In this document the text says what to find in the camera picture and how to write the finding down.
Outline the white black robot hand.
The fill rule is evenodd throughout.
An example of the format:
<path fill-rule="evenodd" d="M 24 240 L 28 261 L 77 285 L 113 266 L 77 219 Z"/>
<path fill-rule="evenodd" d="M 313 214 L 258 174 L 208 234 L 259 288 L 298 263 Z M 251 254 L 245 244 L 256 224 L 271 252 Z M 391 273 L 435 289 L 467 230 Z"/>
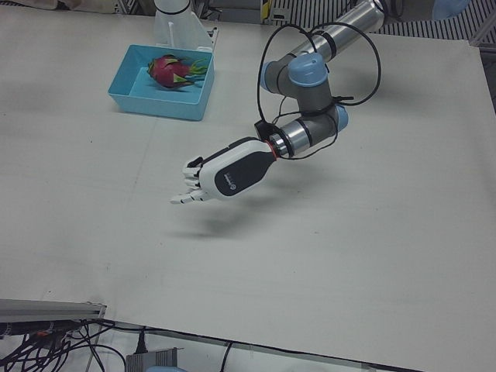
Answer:
<path fill-rule="evenodd" d="M 245 137 L 209 157 L 195 157 L 183 166 L 188 191 L 174 196 L 172 204 L 231 200 L 259 184 L 277 160 L 267 141 Z"/>

